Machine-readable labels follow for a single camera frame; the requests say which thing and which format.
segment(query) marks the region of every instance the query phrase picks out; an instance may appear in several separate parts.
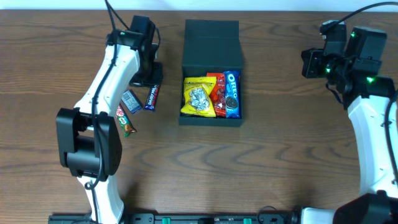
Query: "red snack package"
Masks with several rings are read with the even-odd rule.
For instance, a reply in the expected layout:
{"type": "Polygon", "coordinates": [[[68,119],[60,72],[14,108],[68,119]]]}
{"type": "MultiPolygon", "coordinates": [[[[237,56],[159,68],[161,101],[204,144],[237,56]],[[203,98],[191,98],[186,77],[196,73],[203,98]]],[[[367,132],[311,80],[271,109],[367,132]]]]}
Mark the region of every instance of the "red snack package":
{"type": "Polygon", "coordinates": [[[213,102],[214,111],[217,116],[226,117],[225,110],[225,75],[224,73],[207,73],[208,77],[216,77],[217,82],[210,93],[211,102],[213,102]]]}

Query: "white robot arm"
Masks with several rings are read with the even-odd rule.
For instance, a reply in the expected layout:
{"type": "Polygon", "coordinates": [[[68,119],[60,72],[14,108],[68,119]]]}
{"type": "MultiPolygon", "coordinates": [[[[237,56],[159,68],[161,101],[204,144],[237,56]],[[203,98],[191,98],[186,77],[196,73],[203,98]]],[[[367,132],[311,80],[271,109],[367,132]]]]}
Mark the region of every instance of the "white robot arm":
{"type": "MultiPolygon", "coordinates": [[[[361,169],[359,196],[368,193],[377,194],[378,190],[384,190],[389,197],[398,198],[398,188],[384,130],[384,113],[389,102],[390,99],[386,97],[362,98],[359,96],[348,107],[348,116],[355,131],[361,169]]],[[[395,149],[394,154],[397,155],[396,112],[397,104],[394,102],[389,119],[392,121],[390,125],[392,148],[395,149]]],[[[335,210],[304,208],[301,221],[302,224],[332,224],[335,212],[335,210]]]]}
{"type": "Polygon", "coordinates": [[[390,203],[398,198],[396,91],[392,79],[377,75],[387,34],[367,27],[354,27],[344,51],[345,24],[328,21],[320,30],[326,38],[325,46],[302,52],[302,75],[306,78],[326,77],[326,87],[336,85],[342,95],[343,100],[340,100],[337,92],[329,89],[348,110],[353,124],[361,185],[358,199],[336,211],[304,208],[300,220],[304,224],[384,223],[392,219],[390,208],[394,206],[390,203]]]}
{"type": "Polygon", "coordinates": [[[144,16],[134,16],[129,30],[113,30],[107,38],[102,66],[90,88],[73,110],[62,108],[57,115],[61,165],[68,167],[85,186],[92,209],[91,220],[97,223],[119,223],[122,219],[124,204],[114,176],[122,147],[114,117],[122,94],[132,80],[135,85],[160,84],[156,82],[161,81],[162,77],[158,77],[161,72],[154,67],[159,47],[152,44],[154,31],[155,25],[144,16]],[[98,98],[93,108],[99,135],[94,138],[80,136],[79,131],[95,129],[91,117],[97,89],[98,98]],[[97,179],[95,189],[86,187],[97,179]]]}

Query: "oreo package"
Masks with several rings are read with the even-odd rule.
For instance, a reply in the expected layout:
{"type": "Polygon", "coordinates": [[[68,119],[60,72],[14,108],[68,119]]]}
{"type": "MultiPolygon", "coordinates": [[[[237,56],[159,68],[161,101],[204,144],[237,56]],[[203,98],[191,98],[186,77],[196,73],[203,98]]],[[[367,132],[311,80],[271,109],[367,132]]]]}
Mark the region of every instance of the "oreo package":
{"type": "Polygon", "coordinates": [[[239,71],[226,71],[225,106],[227,118],[241,118],[239,114],[239,71]]]}

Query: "candy bar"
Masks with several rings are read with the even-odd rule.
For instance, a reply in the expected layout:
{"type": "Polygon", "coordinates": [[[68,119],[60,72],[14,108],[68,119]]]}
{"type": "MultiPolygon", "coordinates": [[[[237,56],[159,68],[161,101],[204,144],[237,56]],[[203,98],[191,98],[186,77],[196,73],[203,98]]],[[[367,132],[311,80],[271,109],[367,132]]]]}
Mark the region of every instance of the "candy bar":
{"type": "Polygon", "coordinates": [[[116,118],[118,119],[119,124],[124,131],[124,137],[129,136],[131,133],[137,132],[137,130],[132,126],[129,117],[127,117],[121,104],[119,104],[118,109],[116,110],[116,118]]]}
{"type": "Polygon", "coordinates": [[[157,96],[159,94],[160,85],[154,85],[150,90],[145,104],[144,110],[155,111],[157,96]]]}
{"type": "Polygon", "coordinates": [[[122,95],[122,101],[129,109],[131,114],[142,109],[142,103],[138,100],[138,97],[132,90],[126,90],[122,95]]]}

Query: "open black box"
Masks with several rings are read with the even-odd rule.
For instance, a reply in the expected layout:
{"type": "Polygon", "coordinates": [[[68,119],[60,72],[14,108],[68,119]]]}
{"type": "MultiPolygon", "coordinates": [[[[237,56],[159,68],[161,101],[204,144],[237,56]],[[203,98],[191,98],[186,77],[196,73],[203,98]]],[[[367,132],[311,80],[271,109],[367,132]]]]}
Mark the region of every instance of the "open black box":
{"type": "Polygon", "coordinates": [[[181,105],[185,77],[204,77],[208,72],[237,70],[239,81],[239,110],[241,118],[204,118],[180,113],[181,125],[239,127],[243,123],[243,55],[239,42],[239,21],[185,21],[182,59],[181,105]]]}

